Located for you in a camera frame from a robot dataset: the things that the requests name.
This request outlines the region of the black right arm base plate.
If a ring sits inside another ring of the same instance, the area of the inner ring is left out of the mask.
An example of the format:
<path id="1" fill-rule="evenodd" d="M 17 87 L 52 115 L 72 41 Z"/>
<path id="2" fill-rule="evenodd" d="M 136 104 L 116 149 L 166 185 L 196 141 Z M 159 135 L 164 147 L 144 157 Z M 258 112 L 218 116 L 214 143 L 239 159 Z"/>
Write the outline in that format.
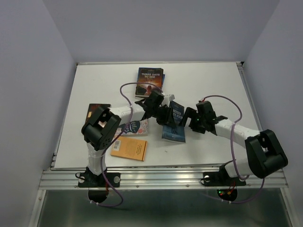
<path id="1" fill-rule="evenodd" d="M 245 181 L 237 177 L 229 177 L 228 174 L 220 172 L 204 172 L 200 183 L 206 187 L 223 187 L 223 186 L 246 186 Z"/>

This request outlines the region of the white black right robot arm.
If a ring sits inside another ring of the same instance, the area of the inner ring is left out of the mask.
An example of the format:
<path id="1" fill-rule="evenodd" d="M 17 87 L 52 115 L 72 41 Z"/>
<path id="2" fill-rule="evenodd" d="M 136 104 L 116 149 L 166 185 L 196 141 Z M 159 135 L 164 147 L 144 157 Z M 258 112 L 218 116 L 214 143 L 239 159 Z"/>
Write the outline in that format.
<path id="1" fill-rule="evenodd" d="M 272 130 L 258 131 L 237 125 L 225 116 L 216 115 L 209 101 L 199 102 L 196 109 L 187 107 L 180 126 L 185 126 L 187 121 L 194 132 L 210 132 L 246 150 L 246 158 L 237 160 L 233 156 L 217 172 L 205 172 L 201 179 L 204 186 L 245 186 L 248 176 L 264 179 L 288 165 L 288 158 Z"/>

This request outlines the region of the Three Days to See book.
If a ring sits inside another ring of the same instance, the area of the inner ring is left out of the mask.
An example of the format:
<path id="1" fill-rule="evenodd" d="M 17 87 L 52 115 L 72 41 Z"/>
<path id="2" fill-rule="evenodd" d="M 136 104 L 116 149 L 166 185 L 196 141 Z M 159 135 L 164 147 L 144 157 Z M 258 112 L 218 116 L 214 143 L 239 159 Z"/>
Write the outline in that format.
<path id="1" fill-rule="evenodd" d="M 162 68 L 143 68 L 138 69 L 137 85 L 135 90 L 136 97 L 148 97 L 152 91 L 161 91 L 161 79 L 164 70 Z"/>

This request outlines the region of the brown book under left arm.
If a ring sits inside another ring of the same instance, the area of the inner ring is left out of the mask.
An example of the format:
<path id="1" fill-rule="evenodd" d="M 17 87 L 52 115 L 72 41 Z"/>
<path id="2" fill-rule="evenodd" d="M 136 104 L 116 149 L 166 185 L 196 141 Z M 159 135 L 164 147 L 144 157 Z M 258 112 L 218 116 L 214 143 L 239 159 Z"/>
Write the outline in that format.
<path id="1" fill-rule="evenodd" d="M 86 120 L 85 120 L 86 122 L 88 121 L 88 119 L 91 117 L 91 115 L 95 112 L 95 110 L 98 107 L 109 108 L 109 107 L 111 107 L 111 104 L 89 104 L 87 115 L 86 115 Z"/>

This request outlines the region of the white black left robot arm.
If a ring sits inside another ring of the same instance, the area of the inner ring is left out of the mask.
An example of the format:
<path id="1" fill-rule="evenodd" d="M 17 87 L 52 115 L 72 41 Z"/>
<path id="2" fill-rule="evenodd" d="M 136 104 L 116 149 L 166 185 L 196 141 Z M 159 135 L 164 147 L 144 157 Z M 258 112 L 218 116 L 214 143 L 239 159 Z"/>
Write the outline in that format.
<path id="1" fill-rule="evenodd" d="M 94 188 L 112 184 L 120 186 L 121 174 L 110 172 L 105 164 L 105 152 L 115 142 L 115 133 L 122 124 L 141 121 L 151 117 L 157 124 L 175 127 L 170 102 L 174 95 L 152 91 L 149 97 L 118 108 L 98 107 L 81 129 L 88 147 L 88 165 L 85 172 L 76 173 L 78 187 Z"/>

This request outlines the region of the Nineteen Eighty-Four blue book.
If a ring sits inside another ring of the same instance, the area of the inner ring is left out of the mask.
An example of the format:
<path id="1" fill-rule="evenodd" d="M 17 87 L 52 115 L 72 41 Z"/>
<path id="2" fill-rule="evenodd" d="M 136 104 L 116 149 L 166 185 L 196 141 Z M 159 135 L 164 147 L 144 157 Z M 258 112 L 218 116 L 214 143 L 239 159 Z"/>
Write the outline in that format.
<path id="1" fill-rule="evenodd" d="M 176 124 L 175 128 L 164 125 L 162 127 L 161 138 L 172 142 L 185 143 L 185 130 L 184 127 L 179 126 L 184 116 L 184 106 L 171 101 L 170 106 L 173 108 L 173 119 Z"/>

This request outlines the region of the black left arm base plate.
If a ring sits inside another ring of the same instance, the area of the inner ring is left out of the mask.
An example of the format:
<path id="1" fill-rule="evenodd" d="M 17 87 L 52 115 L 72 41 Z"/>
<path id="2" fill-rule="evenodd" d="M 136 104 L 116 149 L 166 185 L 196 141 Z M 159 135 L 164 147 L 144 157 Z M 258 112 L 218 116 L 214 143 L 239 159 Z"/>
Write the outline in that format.
<path id="1" fill-rule="evenodd" d="M 106 177 L 115 188 L 120 187 L 120 176 L 118 172 L 106 173 Z M 108 186 L 102 174 L 96 176 L 89 172 L 77 172 L 75 177 L 78 179 L 79 188 L 103 188 Z"/>

